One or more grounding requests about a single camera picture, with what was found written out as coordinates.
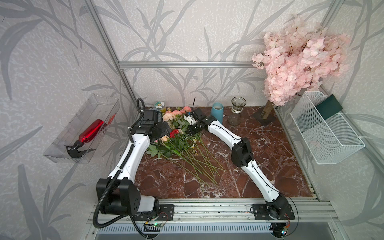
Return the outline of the peach rose spray stem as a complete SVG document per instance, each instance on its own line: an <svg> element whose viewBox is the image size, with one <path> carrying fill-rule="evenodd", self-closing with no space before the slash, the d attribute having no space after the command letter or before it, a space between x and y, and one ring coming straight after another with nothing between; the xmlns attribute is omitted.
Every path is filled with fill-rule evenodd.
<svg viewBox="0 0 384 240"><path fill-rule="evenodd" d="M174 115L171 111L166 111L163 115L163 121L164 122L171 121L171 120L173 120L173 118L174 118Z"/></svg>

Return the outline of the pink rose spray stem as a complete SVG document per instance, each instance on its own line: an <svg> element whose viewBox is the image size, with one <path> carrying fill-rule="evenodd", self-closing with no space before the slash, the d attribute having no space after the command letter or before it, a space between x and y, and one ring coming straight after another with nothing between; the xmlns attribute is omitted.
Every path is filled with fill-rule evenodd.
<svg viewBox="0 0 384 240"><path fill-rule="evenodd" d="M181 130L185 132L188 129L188 126L191 124L187 121L187 117L192 113L192 109L188 106L181 108L177 108L172 111L173 118L171 120L171 128Z"/></svg>

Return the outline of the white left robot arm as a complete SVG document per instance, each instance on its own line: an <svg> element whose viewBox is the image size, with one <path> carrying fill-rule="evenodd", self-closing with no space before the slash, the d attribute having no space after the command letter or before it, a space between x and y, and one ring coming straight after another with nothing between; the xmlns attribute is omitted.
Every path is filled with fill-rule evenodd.
<svg viewBox="0 0 384 240"><path fill-rule="evenodd" d="M144 196L135 186L135 178L143 155L156 140L171 132L156 110L142 110L139 119L129 128L129 141L117 166L107 178L96 184L98 204L93 215L93 226L105 228L125 217L160 214L157 198Z"/></svg>

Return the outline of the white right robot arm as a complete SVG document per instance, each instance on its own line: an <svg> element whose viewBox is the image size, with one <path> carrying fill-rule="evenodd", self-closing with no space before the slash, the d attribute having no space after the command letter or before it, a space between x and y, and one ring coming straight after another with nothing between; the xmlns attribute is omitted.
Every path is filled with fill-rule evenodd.
<svg viewBox="0 0 384 240"><path fill-rule="evenodd" d="M286 197L275 188L262 170L259 168L248 138L242 138L235 135L225 126L223 126L214 116L206 116L201 109L188 113L184 119L188 122L188 133L195 135L203 130L217 136L232 151L231 161L233 164L241 168L255 183L259 191L262 193L268 215L279 220L288 216L291 212L290 204Z"/></svg>

